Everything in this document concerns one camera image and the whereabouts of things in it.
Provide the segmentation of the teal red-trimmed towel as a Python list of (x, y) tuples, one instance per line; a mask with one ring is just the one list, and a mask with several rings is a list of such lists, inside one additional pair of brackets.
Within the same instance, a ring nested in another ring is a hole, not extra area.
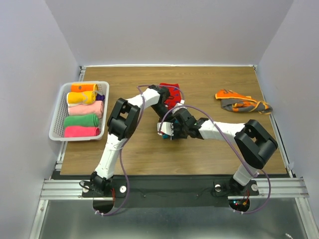
[[(164, 104), (168, 107), (168, 110), (170, 110), (175, 106), (176, 103), (181, 101), (179, 84), (160, 83), (160, 86), (164, 86), (169, 89), (170, 96), (164, 101)], [(174, 123), (175, 121), (176, 121), (176, 118), (172, 117), (172, 113), (169, 113), (164, 120), (164, 122), (171, 122), (171, 123)], [(171, 139), (171, 136), (168, 136), (168, 135), (164, 135), (162, 137), (164, 139), (168, 139), (168, 138)]]

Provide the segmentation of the yellow patterned towel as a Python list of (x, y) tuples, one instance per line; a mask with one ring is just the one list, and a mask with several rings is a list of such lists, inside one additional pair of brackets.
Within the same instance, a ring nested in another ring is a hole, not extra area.
[(96, 100), (94, 91), (70, 92), (67, 94), (68, 104), (92, 104)]

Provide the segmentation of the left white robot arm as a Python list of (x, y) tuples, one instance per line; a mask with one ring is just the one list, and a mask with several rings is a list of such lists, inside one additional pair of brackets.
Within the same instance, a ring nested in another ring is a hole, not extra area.
[(110, 183), (120, 151), (136, 131), (144, 110), (152, 107), (160, 117), (164, 116), (167, 112), (164, 102), (169, 96), (168, 88), (151, 85), (135, 97), (119, 98), (116, 101), (107, 122), (108, 136), (102, 157), (90, 176), (91, 188), (99, 196), (110, 193)]

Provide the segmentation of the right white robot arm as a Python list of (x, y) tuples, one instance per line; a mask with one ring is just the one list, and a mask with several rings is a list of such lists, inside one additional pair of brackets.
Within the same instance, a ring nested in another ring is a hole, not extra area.
[(241, 161), (229, 182), (229, 188), (234, 194), (241, 194), (247, 189), (247, 184), (264, 168), (278, 148), (277, 141), (254, 119), (246, 123), (196, 119), (184, 107), (175, 108), (172, 116), (175, 118), (174, 136), (224, 140), (234, 150)]

